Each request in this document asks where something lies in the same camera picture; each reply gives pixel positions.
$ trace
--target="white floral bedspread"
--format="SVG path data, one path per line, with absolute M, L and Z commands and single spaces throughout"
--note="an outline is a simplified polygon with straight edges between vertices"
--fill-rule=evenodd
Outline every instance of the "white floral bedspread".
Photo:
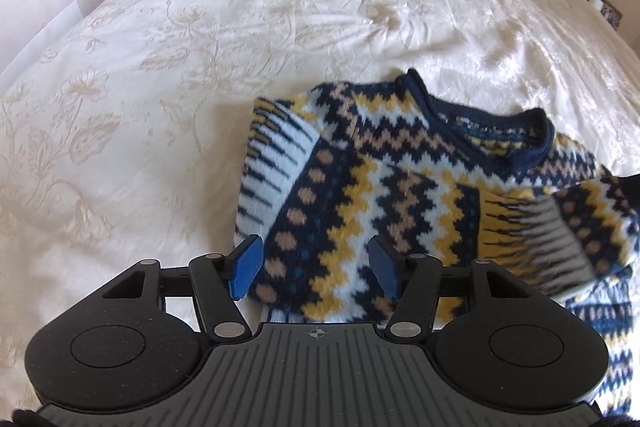
M 0 102 L 0 417 L 37 406 L 46 322 L 140 259 L 229 250 L 254 96 L 409 67 L 640 171 L 640 61 L 584 0 L 107 0 Z

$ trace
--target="small electronic device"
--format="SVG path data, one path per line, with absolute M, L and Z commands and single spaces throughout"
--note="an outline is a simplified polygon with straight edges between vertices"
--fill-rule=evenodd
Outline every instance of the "small electronic device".
M 443 267 L 379 237 L 369 264 L 399 299 L 388 324 L 262 324 L 233 299 L 262 241 L 188 267 L 145 259 L 42 328 L 25 354 L 43 407 L 17 425 L 589 427 L 609 363 L 578 317 L 485 259 Z M 165 312 L 191 297 L 200 332 Z M 440 297 L 466 313 L 433 330 Z M 30 421 L 22 421 L 27 415 Z

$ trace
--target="sweater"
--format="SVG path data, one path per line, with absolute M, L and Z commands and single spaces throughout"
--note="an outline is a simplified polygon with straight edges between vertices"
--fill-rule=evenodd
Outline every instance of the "sweater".
M 495 116 L 447 103 L 409 70 L 255 100 L 236 243 L 264 240 L 250 296 L 272 321 L 384 324 L 394 302 L 366 254 L 380 234 L 445 266 L 492 259 L 587 321 L 602 304 L 612 319 L 599 332 L 619 344 L 636 217 L 617 179 L 542 109 Z M 461 312 L 441 299 L 436 324 Z M 624 389 L 617 371 L 601 398 L 609 412 L 628 407 L 628 346 L 623 358 Z

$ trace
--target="photograph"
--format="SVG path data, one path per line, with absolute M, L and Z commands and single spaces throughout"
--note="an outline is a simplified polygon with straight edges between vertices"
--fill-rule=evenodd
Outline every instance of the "photograph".
M 620 28 L 620 21 L 622 20 L 622 13 L 620 13 L 607 1 L 602 1 L 604 3 L 604 6 L 602 7 L 602 10 L 600 10 L 600 13 L 602 13 L 607 22 L 613 26 L 615 31 L 618 31 L 618 28 Z

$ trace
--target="navy blue collar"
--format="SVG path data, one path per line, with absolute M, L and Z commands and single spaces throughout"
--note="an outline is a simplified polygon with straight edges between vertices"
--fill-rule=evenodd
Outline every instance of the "navy blue collar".
M 407 74 L 398 76 L 396 82 L 402 84 L 409 91 L 428 120 L 430 128 L 455 146 L 471 162 L 481 167 L 501 174 L 516 174 L 537 167 L 548 155 L 555 130 L 551 121 L 546 117 L 545 111 L 539 107 L 512 116 L 496 116 L 481 109 L 444 102 L 444 100 L 429 94 L 420 75 L 414 69 L 409 70 Z M 461 133 L 448 125 L 438 116 L 439 113 L 462 116 L 486 126 L 505 128 L 536 126 L 542 129 L 542 136 L 536 140 L 537 143 L 523 149 L 513 149 L 506 155 L 486 153 L 472 145 Z

